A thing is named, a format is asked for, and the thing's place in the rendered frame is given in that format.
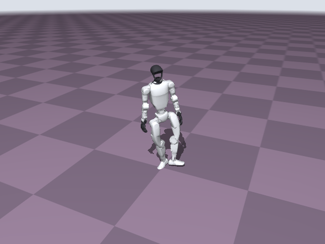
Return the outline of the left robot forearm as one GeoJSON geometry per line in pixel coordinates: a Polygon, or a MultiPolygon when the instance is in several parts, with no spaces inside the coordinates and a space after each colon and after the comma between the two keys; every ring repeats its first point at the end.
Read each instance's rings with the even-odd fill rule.
{"type": "Polygon", "coordinates": [[[178,100],[176,102],[173,102],[173,105],[174,105],[176,114],[178,111],[181,113],[178,100]]]}

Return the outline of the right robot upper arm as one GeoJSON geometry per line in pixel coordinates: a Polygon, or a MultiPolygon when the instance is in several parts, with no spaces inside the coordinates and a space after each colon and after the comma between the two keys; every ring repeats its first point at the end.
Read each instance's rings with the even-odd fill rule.
{"type": "Polygon", "coordinates": [[[148,94],[150,93],[150,86],[144,86],[141,89],[142,92],[142,102],[143,102],[143,110],[149,109],[149,104],[147,103],[148,101],[148,94]]]}

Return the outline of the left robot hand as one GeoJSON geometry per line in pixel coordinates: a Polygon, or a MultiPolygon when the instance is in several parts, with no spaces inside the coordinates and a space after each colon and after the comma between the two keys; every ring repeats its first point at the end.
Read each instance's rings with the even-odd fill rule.
{"type": "Polygon", "coordinates": [[[179,111],[177,112],[177,116],[179,116],[179,118],[180,118],[179,122],[180,122],[180,126],[181,126],[182,125],[182,116],[179,111]]]}

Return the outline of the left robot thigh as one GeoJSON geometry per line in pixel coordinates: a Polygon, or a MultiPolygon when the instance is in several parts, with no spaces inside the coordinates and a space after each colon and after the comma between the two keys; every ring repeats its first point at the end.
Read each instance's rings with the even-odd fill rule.
{"type": "Polygon", "coordinates": [[[171,122],[171,128],[174,133],[174,135],[170,137],[170,142],[172,144],[176,144],[180,136],[179,119],[178,116],[172,111],[168,112],[168,115],[169,115],[169,120],[171,122]]]}

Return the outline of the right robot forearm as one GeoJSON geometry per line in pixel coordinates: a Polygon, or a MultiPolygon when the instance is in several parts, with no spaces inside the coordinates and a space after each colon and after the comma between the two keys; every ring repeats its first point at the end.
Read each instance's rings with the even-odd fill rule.
{"type": "Polygon", "coordinates": [[[141,121],[144,122],[144,120],[147,120],[147,112],[148,112],[148,109],[146,110],[143,110],[143,104],[142,104],[142,118],[141,118],[141,121]]]}

